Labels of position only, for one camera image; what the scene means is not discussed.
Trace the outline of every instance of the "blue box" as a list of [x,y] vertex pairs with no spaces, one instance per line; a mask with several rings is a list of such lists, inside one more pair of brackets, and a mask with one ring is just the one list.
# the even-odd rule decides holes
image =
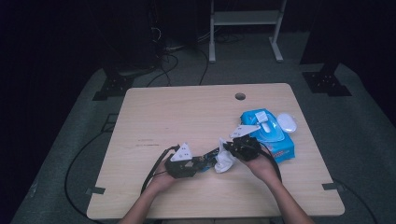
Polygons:
[[[267,121],[259,123],[256,114],[260,112],[265,112]],[[261,128],[251,133],[250,137],[256,137],[262,145],[266,146],[277,163],[295,158],[294,143],[291,141],[289,134],[280,128],[274,115],[267,109],[246,111],[242,114],[241,120],[242,124],[245,125],[261,125]]]

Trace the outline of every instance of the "white cloth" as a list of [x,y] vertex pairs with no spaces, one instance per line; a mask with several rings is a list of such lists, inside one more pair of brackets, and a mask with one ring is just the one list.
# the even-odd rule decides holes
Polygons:
[[218,161],[215,165],[215,170],[216,173],[224,173],[228,171],[233,164],[235,163],[236,158],[231,154],[231,152],[227,151],[223,144],[225,144],[226,141],[224,139],[220,138],[219,139],[219,154],[216,157],[216,160]]

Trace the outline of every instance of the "person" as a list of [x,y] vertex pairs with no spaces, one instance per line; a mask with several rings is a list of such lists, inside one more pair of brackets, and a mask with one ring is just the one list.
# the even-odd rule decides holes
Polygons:
[[[314,223],[311,217],[306,214],[290,195],[289,191],[283,186],[276,175],[275,168],[267,158],[260,155],[254,160],[241,162],[271,190],[286,224]],[[131,209],[120,220],[121,224],[143,223],[155,197],[177,182],[177,179],[174,179],[165,172],[164,161],[160,163],[156,174],[148,184],[146,190],[143,191]]]

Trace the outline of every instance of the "right hand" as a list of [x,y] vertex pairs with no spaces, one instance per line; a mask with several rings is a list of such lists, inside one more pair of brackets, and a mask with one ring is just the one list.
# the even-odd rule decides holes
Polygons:
[[273,181],[279,181],[274,166],[263,155],[259,155],[258,158],[251,161],[241,162],[250,169],[251,173],[257,176],[260,180],[264,181],[264,183],[268,184],[272,183]]

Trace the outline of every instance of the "floor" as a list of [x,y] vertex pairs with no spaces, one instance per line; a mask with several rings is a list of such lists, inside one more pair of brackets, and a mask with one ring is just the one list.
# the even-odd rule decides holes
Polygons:
[[[207,63],[208,44],[163,56],[157,69],[137,77],[133,87],[289,83],[317,142],[346,211],[340,217],[314,217],[317,223],[393,223],[396,219],[396,130],[357,74],[340,64],[335,75],[351,96],[312,93],[302,72],[321,64],[299,65],[309,33],[280,34],[284,62],[277,63],[270,34],[237,35],[233,44],[217,44],[216,63]],[[173,42],[170,48],[177,47]],[[78,97],[31,190],[12,223],[93,223],[84,217],[95,186],[122,96],[93,101],[106,75],[102,69]],[[274,223],[281,223],[278,217]],[[117,220],[101,220],[116,223]]]

